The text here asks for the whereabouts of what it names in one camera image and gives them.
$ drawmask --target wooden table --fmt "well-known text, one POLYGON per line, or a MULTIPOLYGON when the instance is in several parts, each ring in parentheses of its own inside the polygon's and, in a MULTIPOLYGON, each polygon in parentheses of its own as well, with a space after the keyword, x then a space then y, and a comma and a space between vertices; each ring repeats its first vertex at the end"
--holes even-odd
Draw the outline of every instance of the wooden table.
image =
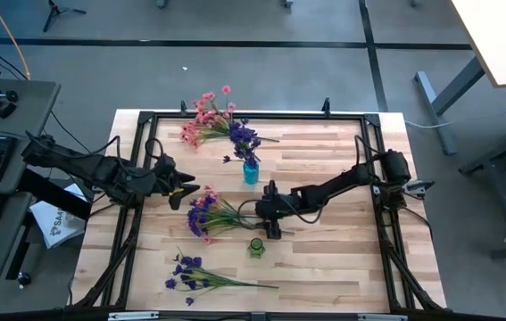
MULTIPOLYGON (((445 123, 441 116, 485 74, 495 87, 506 87, 506 0, 449 0, 469 35, 476 56, 436 95, 424 71, 415 80, 433 125, 445 123)), ((449 127, 437 128, 446 154, 455 154, 449 127)))
MULTIPOLYGON (((121 154, 129 155, 139 110, 118 110, 111 136, 122 137, 121 154)), ((401 113, 380 113, 386 149, 405 154, 412 175, 415 173, 411 149, 401 113)), ((353 136, 360 134, 356 121, 346 120, 251 120, 260 136, 277 138, 280 143, 263 142, 258 150, 262 159, 260 182, 245 185, 242 165, 223 165, 221 158, 230 153, 228 140, 204 144, 194 151, 179 140, 181 119, 161 119, 157 137, 165 152, 177 162, 179 170, 197 177, 200 185, 213 185, 233 205, 260 198, 262 187, 275 179, 281 193, 294 186, 321 184, 355 163, 353 136)), ((203 195, 198 191, 192 196, 203 195)), ((141 232, 129 290, 128 309, 178 309, 271 312, 387 312, 386 286, 379 256, 377 229, 371 206, 370 189, 362 186, 333 199, 314 225, 300 219, 284 218, 280 241, 268 241, 264 232, 237 229, 215 237, 204 245, 185 227, 187 197, 177 211, 159 195, 145 201, 141 232), (254 237, 264 241, 262 259, 250 259, 246 248, 254 237), (225 288, 207 293, 195 304, 185 304, 186 293, 165 288, 164 281, 174 269, 171 260, 179 247, 189 256, 202 256, 203 266, 237 280, 271 284, 278 290, 225 288)), ((421 215, 421 202, 408 199, 409 207, 421 215)), ((101 200, 92 210, 107 204, 101 200)), ((253 211, 253 205, 247 208, 253 211)), ((102 274, 112 247, 119 209, 111 208, 92 217, 87 225, 72 290, 75 300, 83 297, 102 274)), ((404 212, 401 216, 410 270, 440 305, 444 293, 428 228, 404 212)), ((120 284, 121 272, 116 282, 120 284)), ((395 273, 402 302, 402 287, 395 273)), ((119 286, 114 286, 117 295, 119 286)))

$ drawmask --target small blue bottle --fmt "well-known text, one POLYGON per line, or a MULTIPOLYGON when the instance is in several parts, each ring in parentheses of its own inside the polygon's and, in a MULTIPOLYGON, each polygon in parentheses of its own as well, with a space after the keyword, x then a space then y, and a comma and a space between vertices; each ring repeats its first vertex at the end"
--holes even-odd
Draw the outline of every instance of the small blue bottle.
POLYGON ((243 163, 243 176, 245 177, 245 183, 250 185, 256 184, 259 181, 259 163, 256 163, 255 168, 243 163))

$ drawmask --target pink flower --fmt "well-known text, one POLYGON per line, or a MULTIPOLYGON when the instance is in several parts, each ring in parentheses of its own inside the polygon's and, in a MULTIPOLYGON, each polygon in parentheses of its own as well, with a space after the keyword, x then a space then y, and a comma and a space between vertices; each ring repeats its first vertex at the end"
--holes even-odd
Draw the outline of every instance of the pink flower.
POLYGON ((205 100, 211 100, 213 98, 215 98, 215 94, 214 93, 205 93, 205 94, 203 94, 203 99, 205 99, 205 100))
POLYGON ((205 243, 205 245, 210 245, 212 242, 213 240, 208 235, 203 237, 203 243, 205 243))

